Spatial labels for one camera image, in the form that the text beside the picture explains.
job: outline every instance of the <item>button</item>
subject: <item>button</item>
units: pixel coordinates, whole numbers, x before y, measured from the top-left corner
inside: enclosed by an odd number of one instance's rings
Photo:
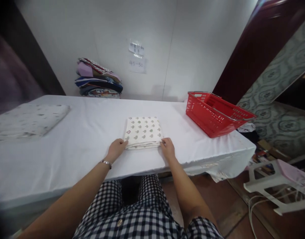
[[[117,226],[120,226],[122,223],[123,223],[123,220],[120,219],[120,220],[118,221],[118,223],[117,223]]]

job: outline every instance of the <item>paper sign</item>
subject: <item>paper sign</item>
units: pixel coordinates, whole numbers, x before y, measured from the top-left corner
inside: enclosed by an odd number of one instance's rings
[[[132,72],[146,73],[146,59],[132,55],[129,59],[129,69]]]
[[[145,54],[145,48],[142,47],[140,44],[136,44],[134,42],[130,42],[129,43],[128,49],[131,52],[133,52],[133,53],[135,53],[137,55],[142,55],[143,56]]]

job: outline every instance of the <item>checkered shorts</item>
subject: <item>checkered shorts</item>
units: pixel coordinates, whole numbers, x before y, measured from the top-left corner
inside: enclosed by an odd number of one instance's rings
[[[138,201],[124,206],[118,180],[102,184],[77,227],[76,238],[222,238],[207,219],[194,218],[185,231],[174,219],[158,177],[142,177]]]

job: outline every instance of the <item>white table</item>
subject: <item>white table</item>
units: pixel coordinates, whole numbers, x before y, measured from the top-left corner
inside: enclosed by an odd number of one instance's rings
[[[255,145],[237,131],[209,138],[185,114],[186,103],[43,96],[36,104],[72,110],[36,141],[0,143],[0,207],[27,205],[63,194],[124,138],[128,117],[157,116],[178,161],[190,175],[233,178],[246,167]],[[106,180],[168,171],[161,149],[126,150]]]

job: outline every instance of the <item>person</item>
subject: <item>person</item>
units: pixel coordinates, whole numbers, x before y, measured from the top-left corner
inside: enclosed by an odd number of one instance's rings
[[[184,227],[174,220],[156,174],[142,176],[138,201],[124,206],[119,180],[103,181],[127,143],[115,140],[107,156],[18,238],[223,238],[209,207],[176,159],[170,138],[160,146],[172,172]]]

